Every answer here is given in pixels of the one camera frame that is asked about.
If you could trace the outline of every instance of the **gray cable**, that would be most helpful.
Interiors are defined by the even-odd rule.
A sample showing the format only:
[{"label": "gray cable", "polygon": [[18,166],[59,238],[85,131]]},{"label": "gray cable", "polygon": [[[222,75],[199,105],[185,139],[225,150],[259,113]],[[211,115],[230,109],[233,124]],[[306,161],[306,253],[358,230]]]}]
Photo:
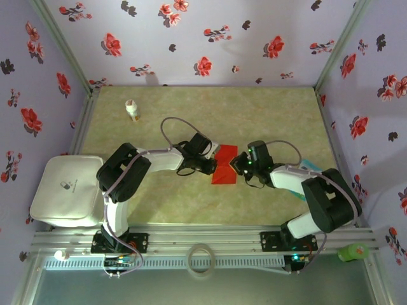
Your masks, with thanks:
[{"label": "gray cable", "polygon": [[166,120],[168,120],[168,119],[176,119],[176,120],[178,120],[178,121],[181,121],[181,122],[183,122],[183,123],[189,125],[190,127],[192,127],[192,128],[193,128],[197,133],[199,133],[200,135],[203,135],[205,138],[208,138],[206,135],[204,135],[202,132],[200,132],[200,131],[198,130],[198,128],[196,128],[195,126],[193,126],[190,122],[185,121],[184,119],[181,119],[181,118],[177,118],[176,116],[169,116],[169,117],[167,117],[167,118],[165,118],[165,119],[162,120],[161,125],[160,125],[160,130],[161,130],[161,133],[163,134],[165,140],[167,140],[168,144],[170,144],[170,150],[172,149],[172,142],[171,142],[170,139],[165,135],[165,132],[164,132],[164,129],[163,129],[164,122],[165,122]]},{"label": "gray cable", "polygon": [[294,144],[292,144],[292,143],[290,143],[290,142],[288,142],[288,141],[285,141],[285,140],[274,140],[274,141],[269,141],[269,142],[267,142],[266,145],[268,145],[268,144],[273,144],[273,143],[285,143],[285,144],[288,144],[288,145],[290,145],[293,149],[295,149],[295,151],[297,152],[298,157],[300,158],[300,160],[299,160],[297,163],[286,163],[286,165],[299,166],[299,165],[301,164],[301,162],[303,161],[303,157],[302,157],[300,151],[298,150],[298,148],[294,146]]},{"label": "gray cable", "polygon": [[314,260],[317,258],[317,256],[321,253],[321,251],[324,249],[324,246],[325,246],[325,243],[326,243],[326,240],[327,240],[327,238],[328,238],[328,236],[327,236],[327,234],[325,233],[325,232],[322,232],[323,234],[324,234],[324,241],[321,243],[321,245],[319,246],[319,248],[318,248],[318,250],[317,250],[317,253],[315,253],[315,255],[314,255],[314,257],[311,259],[311,261],[308,263],[308,264],[306,264],[305,266],[304,266],[304,268],[300,271],[297,271],[297,274],[300,274],[300,273],[302,273],[302,272],[304,272],[304,270],[306,270],[306,268],[308,268],[310,265],[312,265],[313,263],[314,263]]},{"label": "gray cable", "polygon": [[118,243],[121,243],[123,246],[125,246],[125,247],[131,249],[131,251],[135,252],[135,255],[138,254],[139,257],[140,257],[140,259],[141,259],[141,262],[140,262],[139,264],[135,265],[135,266],[134,266],[132,269],[130,269],[130,270],[126,270],[126,271],[123,271],[123,272],[121,272],[121,273],[117,273],[117,271],[116,271],[116,274],[115,274],[115,273],[113,273],[113,272],[108,273],[108,272],[106,271],[105,267],[103,267],[104,272],[106,272],[109,276],[112,276],[112,277],[120,277],[120,276],[122,276],[122,275],[126,275],[127,273],[130,273],[130,272],[133,272],[133,271],[135,271],[135,270],[140,269],[140,268],[142,267],[142,265],[144,264],[144,257],[141,255],[141,253],[140,253],[140,251],[138,251],[138,249],[136,249],[135,247],[130,246],[128,243],[125,243],[123,240],[121,240],[119,237],[117,237],[117,236],[113,233],[113,230],[112,230],[112,228],[111,228],[111,226],[110,226],[110,224],[109,224],[109,219],[107,218],[107,205],[104,205],[104,218],[105,218],[105,220],[106,220],[107,230],[109,231],[110,235],[111,235]]},{"label": "gray cable", "polygon": [[262,271],[273,272],[273,273],[279,273],[281,275],[290,275],[291,274],[291,271],[279,270],[279,269],[267,268],[267,267],[259,267],[259,266],[254,266],[254,267],[252,267],[250,269],[262,270]]}]

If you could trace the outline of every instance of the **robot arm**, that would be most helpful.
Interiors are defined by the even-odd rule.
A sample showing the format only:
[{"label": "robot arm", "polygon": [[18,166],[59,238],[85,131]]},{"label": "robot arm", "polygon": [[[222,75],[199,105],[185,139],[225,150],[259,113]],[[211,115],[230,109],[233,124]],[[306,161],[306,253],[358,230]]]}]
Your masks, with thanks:
[{"label": "robot arm", "polygon": [[171,149],[154,149],[147,152],[145,149],[135,148],[130,143],[122,144],[96,174],[104,195],[123,174],[129,163],[138,154],[144,154],[133,162],[118,185],[108,194],[105,219],[101,227],[107,247],[116,252],[123,250],[112,233],[121,240],[127,240],[127,202],[135,194],[146,174],[160,170],[175,170],[178,173],[180,170],[190,168],[210,175],[217,165],[211,156],[218,148],[217,143],[200,133],[196,133],[190,141],[183,141]]},{"label": "robot arm", "polygon": [[[310,211],[281,226],[280,235],[284,243],[289,245],[294,240],[319,231],[330,233],[350,222],[355,213],[361,215],[362,208],[358,200],[338,170],[330,168],[317,173],[274,163],[263,141],[250,143],[248,150],[250,157],[243,152],[230,163],[238,175],[244,176],[246,182],[257,177],[263,185],[303,194],[307,200]],[[333,184],[343,189],[348,198]]]}]

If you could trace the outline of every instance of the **glass panel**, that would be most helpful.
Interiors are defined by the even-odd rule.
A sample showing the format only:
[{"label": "glass panel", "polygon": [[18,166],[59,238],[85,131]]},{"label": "glass panel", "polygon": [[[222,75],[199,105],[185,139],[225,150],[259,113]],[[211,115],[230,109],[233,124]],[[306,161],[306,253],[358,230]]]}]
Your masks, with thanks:
[{"label": "glass panel", "polygon": [[35,305],[368,305],[376,304],[362,261],[322,255],[300,275],[217,269],[195,280],[186,270],[135,271],[109,279],[103,271],[44,271]]}]

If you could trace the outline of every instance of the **green object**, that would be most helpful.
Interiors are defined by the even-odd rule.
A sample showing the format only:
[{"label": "green object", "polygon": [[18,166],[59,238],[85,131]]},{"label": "green object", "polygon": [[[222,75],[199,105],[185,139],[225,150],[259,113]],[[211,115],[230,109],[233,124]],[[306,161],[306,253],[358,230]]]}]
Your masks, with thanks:
[{"label": "green object", "polygon": [[364,243],[353,243],[338,250],[338,257],[343,262],[365,259],[369,256],[369,248]]}]

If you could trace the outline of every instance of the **table surface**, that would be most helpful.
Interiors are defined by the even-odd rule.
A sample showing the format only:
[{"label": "table surface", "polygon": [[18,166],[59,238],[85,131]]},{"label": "table surface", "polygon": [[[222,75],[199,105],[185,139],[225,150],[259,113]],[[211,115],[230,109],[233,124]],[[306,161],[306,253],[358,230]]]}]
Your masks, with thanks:
[{"label": "table surface", "polygon": [[[140,110],[136,123],[125,110],[128,99]],[[186,119],[213,141],[238,146],[239,154],[254,140],[284,139],[318,167],[335,167],[312,88],[104,87],[82,154],[106,160],[125,142],[144,149],[167,147],[160,123],[168,116]],[[173,143],[195,134],[174,120],[166,121],[164,130]],[[272,144],[268,150],[274,162],[298,159],[285,144]],[[286,190],[255,189],[239,176],[234,185],[212,185],[211,180],[201,173],[179,177],[173,171],[145,176],[129,200],[129,224],[279,225],[308,211],[305,201]]]}]

